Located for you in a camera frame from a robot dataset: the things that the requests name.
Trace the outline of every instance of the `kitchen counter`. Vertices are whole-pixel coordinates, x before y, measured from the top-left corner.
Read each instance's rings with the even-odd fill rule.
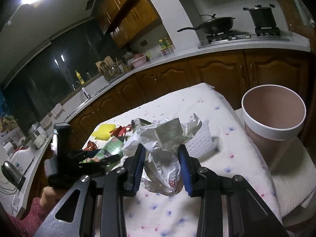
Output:
[[[227,51],[227,50],[238,50],[238,49],[254,49],[254,48],[275,48],[275,49],[288,49],[288,50],[298,50],[298,51],[306,51],[310,52],[310,43],[309,40],[301,35],[298,35],[293,32],[287,32],[286,35],[283,35],[282,38],[289,39],[289,41],[277,41],[277,40],[260,40],[256,39],[255,41],[252,39],[250,41],[243,41],[243,42],[227,42],[224,44],[214,45],[210,47],[204,48],[190,48],[183,51],[175,51],[167,56],[161,56],[155,60],[148,61],[147,63],[133,69],[132,71],[124,74],[120,78],[113,81],[110,85],[108,85],[102,92],[99,92],[97,95],[92,97],[90,100],[85,102],[85,104],[79,107],[71,116],[66,118],[65,122],[69,122],[72,120],[79,112],[81,112],[86,106],[91,104],[101,95],[106,93],[108,90],[113,88],[115,85],[123,81],[124,79],[128,78],[129,76],[135,74],[136,72],[149,69],[161,64],[165,64],[171,61],[176,61],[196,55],[206,54],[206,53],[213,53],[219,51]]]
[[[45,140],[42,147],[40,147],[35,152],[34,160],[24,175],[25,176],[24,185],[23,185],[21,191],[17,191],[15,194],[14,199],[17,199],[17,198],[19,199],[19,205],[17,208],[17,212],[14,210],[12,210],[12,211],[13,211],[13,215],[17,218],[21,218],[24,211],[26,210],[27,199],[28,199],[28,195],[30,193],[30,189],[31,189],[31,185],[32,185],[32,182],[34,179],[34,175],[35,175],[37,168],[38,168],[38,165],[39,165],[39,163],[40,163],[40,161],[45,153],[45,150],[47,149],[48,145],[51,142],[52,137],[53,137],[53,133],[51,133],[47,137],[47,139]]]

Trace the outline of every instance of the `crumpled plastic bag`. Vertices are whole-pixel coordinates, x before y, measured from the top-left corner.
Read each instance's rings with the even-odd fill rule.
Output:
[[[146,151],[146,160],[141,186],[150,192],[174,196],[182,190],[181,168],[178,146],[191,140],[201,128],[202,122],[196,114],[189,123],[181,124],[179,118],[155,121],[140,127],[127,140],[122,152],[127,157],[135,154],[138,144]]]

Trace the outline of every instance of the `yellow bottle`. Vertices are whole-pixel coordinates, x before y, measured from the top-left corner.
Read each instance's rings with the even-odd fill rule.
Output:
[[[77,70],[76,70],[76,75],[77,75],[77,78],[78,78],[78,79],[79,79],[79,81],[80,81],[80,84],[84,85],[84,81],[83,81],[83,79],[82,79],[81,75],[78,73],[78,71],[77,71]]]

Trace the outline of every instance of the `wok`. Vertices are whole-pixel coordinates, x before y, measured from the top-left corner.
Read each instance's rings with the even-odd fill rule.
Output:
[[[216,35],[218,33],[226,33],[231,28],[233,27],[233,20],[235,18],[233,17],[220,17],[220,18],[215,18],[216,14],[213,15],[208,15],[208,14],[203,14],[201,16],[211,16],[212,18],[208,21],[203,22],[197,27],[185,27],[177,30],[177,32],[181,32],[184,30],[202,30],[204,33],[209,34],[209,35]]]

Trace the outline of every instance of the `pink container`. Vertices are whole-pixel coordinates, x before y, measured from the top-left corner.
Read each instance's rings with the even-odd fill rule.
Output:
[[[132,66],[133,66],[134,68],[137,68],[137,67],[139,67],[139,66],[145,64],[146,62],[147,62],[146,56],[142,56],[142,57],[140,57],[140,58],[137,58],[137,59],[131,61],[131,64],[132,64]]]

